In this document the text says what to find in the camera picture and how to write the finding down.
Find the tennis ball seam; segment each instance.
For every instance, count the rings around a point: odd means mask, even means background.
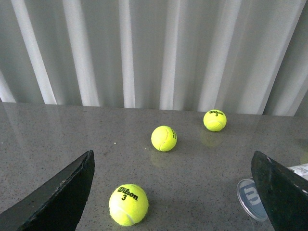
[[[159,146],[159,150],[161,151],[162,150],[162,146],[166,143],[167,139],[168,139],[168,136],[169,136],[169,132],[168,132],[168,129],[165,128],[166,132],[167,132],[167,136],[166,136],[166,139],[164,140],[164,142],[162,142],[162,144]]]
[[[135,224],[133,218],[131,218],[131,216],[127,213],[127,211],[125,211],[123,208],[121,208],[119,205],[117,205],[117,208],[120,209],[123,213],[125,213],[125,215],[129,218],[130,222],[132,224]]]

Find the clear plastic lid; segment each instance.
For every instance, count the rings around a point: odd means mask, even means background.
[[[237,184],[237,196],[246,212],[257,221],[265,221],[268,215],[262,205],[253,179],[244,179]]]

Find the black plastic piece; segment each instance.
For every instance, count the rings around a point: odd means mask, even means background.
[[[251,172],[276,231],[308,230],[308,181],[256,151]]]
[[[0,231],[74,231],[88,200],[94,153],[87,151],[0,214]]]

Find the label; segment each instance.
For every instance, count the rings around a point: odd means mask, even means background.
[[[308,164],[289,167],[292,172],[308,180]]]

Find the wilson logo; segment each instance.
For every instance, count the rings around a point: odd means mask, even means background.
[[[251,205],[257,205],[261,202],[259,194],[254,187],[244,189],[244,192]]]
[[[221,114],[221,115],[223,116],[223,113],[222,113],[222,112],[219,112],[219,111],[210,111],[210,114],[212,114],[212,113],[215,113],[216,116],[218,116],[218,114]]]
[[[174,130],[172,130],[172,137],[175,138],[175,139],[177,139],[177,135],[176,135],[176,133],[174,132]]]
[[[130,197],[132,197],[133,199],[135,199],[136,201],[138,201],[138,196],[135,195],[135,194],[133,194],[133,193],[131,193],[131,192],[129,191],[129,189],[127,189],[127,188],[120,187],[117,191],[120,192],[120,193],[123,193],[123,197],[121,198],[123,201],[125,201],[125,199],[126,199],[127,196],[130,196]]]

